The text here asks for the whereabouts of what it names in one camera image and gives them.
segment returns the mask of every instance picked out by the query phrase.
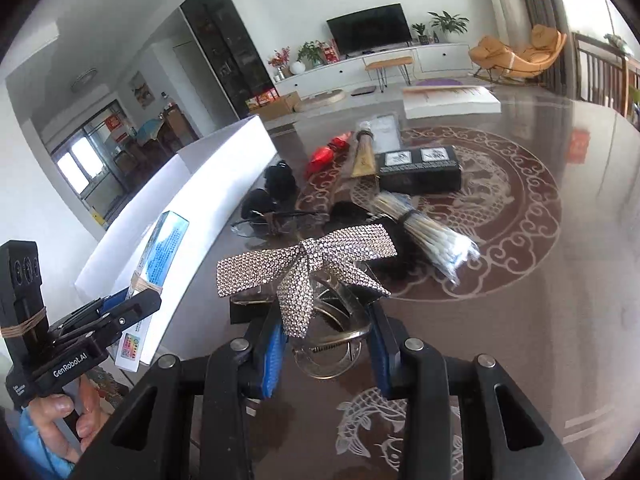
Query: glasses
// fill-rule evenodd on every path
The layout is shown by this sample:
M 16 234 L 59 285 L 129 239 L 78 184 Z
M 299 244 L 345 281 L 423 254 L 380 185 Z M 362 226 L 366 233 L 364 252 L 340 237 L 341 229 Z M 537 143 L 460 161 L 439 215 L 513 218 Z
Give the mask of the glasses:
M 307 211 L 282 213 L 258 213 L 251 211 L 252 217 L 231 224 L 231 230 L 245 238 L 305 233 L 324 223 L 325 214 Z

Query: potted plant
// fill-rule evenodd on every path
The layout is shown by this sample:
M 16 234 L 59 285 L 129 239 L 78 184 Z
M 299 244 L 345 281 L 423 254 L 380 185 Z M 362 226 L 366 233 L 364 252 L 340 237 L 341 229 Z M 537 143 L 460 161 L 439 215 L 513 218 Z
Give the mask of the potted plant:
M 463 34 L 466 32 L 466 24 L 469 20 L 467 18 L 461 18 L 459 14 L 451 16 L 446 10 L 443 10 L 442 16 L 436 12 L 430 12 L 430 15 L 433 16 L 431 26 L 441 29 L 445 36 L 444 39 L 447 39 L 447 35 L 450 32 L 454 32 L 455 34 Z
M 306 57 L 311 67 L 322 65 L 322 48 L 319 41 L 307 41 L 298 51 L 298 61 L 302 61 Z
M 421 45 L 429 44 L 429 37 L 424 35 L 424 31 L 427 26 L 424 23 L 414 23 L 411 28 L 418 33 L 418 41 Z
M 289 62 L 289 54 L 291 49 L 286 46 L 280 51 L 274 50 L 275 56 L 273 56 L 268 63 L 278 70 L 278 75 L 280 78 L 284 79 L 286 77 L 283 70 L 287 69 L 287 63 Z

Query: rhinestone bow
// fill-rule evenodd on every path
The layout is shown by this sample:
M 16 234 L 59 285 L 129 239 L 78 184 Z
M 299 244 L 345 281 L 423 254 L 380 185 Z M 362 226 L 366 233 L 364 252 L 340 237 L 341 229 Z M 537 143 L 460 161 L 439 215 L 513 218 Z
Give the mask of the rhinestone bow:
M 353 263 L 396 254 L 396 248 L 382 225 L 348 227 L 318 240 L 302 240 L 293 247 L 254 251 L 220 260 L 218 295 L 221 298 L 230 296 L 282 276 L 277 295 L 284 332 L 304 337 L 314 308 L 309 279 L 311 272 L 326 270 L 343 283 L 368 286 L 389 296 L 386 288 Z

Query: plant pot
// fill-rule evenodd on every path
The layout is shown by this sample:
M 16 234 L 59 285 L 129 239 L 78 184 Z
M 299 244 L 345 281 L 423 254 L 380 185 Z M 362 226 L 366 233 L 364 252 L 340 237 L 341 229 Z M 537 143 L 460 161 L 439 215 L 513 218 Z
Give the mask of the plant pot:
M 291 63 L 289 69 L 293 75 L 302 74 L 306 70 L 306 66 L 301 61 L 294 61 Z

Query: qr code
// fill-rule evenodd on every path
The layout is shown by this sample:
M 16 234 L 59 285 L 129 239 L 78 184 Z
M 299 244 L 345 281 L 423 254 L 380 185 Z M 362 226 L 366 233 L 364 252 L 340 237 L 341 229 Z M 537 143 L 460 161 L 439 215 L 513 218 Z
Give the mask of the qr code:
M 140 347 L 140 338 L 131 334 L 125 334 L 124 343 L 122 344 L 122 351 L 120 355 L 124 358 L 131 359 L 132 361 L 136 359 L 136 355 L 138 355 L 138 348 Z
M 431 162 L 433 160 L 449 160 L 449 154 L 445 148 L 423 148 L 420 150 L 422 153 L 423 162 Z
M 399 164 L 411 164 L 411 152 L 387 153 L 385 166 L 398 166 Z

